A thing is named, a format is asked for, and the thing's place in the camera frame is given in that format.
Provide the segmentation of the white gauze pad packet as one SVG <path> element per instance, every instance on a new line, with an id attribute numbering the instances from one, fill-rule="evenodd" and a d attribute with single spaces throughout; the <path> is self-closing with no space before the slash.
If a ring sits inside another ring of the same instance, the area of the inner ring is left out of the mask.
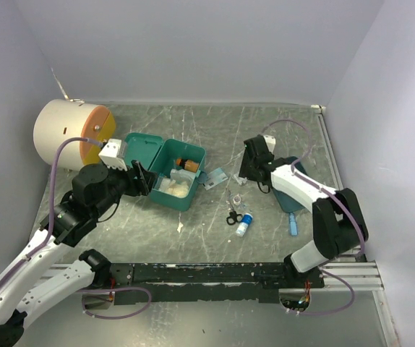
<path id="1" fill-rule="evenodd" d="M 184 169 L 171 169 L 170 178 L 177 184 L 186 184 L 188 187 L 190 187 L 193 181 L 196 179 L 196 173 Z"/>

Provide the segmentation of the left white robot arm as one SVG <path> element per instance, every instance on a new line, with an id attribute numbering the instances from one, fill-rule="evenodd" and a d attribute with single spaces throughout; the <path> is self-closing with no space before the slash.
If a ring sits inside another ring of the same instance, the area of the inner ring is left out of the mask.
<path id="1" fill-rule="evenodd" d="M 111 263 L 90 249 L 62 274 L 37 286 L 57 260 L 98 225 L 124 196 L 147 196 L 158 175 L 133 160 L 124 170 L 103 163 L 84 166 L 72 188 L 40 223 L 27 246 L 0 274 L 0 346 L 13 346 L 42 313 L 75 291 L 103 291 L 113 283 Z"/>

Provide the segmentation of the cotton ball bag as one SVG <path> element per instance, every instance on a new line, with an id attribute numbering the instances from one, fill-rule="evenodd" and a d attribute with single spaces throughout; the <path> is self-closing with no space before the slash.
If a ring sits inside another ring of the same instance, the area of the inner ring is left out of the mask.
<path id="1" fill-rule="evenodd" d="M 156 188 L 159 192 L 178 198 L 185 198 L 189 194 L 189 182 L 177 181 L 169 178 L 161 178 Z"/>

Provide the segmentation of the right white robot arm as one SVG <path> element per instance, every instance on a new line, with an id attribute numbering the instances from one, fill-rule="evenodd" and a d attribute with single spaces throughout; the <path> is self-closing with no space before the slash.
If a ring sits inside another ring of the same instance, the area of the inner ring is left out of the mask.
<path id="1" fill-rule="evenodd" d="M 369 233 L 354 191 L 315 181 L 296 168 L 296 160 L 276 158 L 270 146 L 261 134 L 245 140 L 239 176 L 256 182 L 264 194 L 289 196 L 312 214 L 312 240 L 283 260 L 281 278 L 296 288 L 326 262 L 354 247 L 363 252 Z"/>

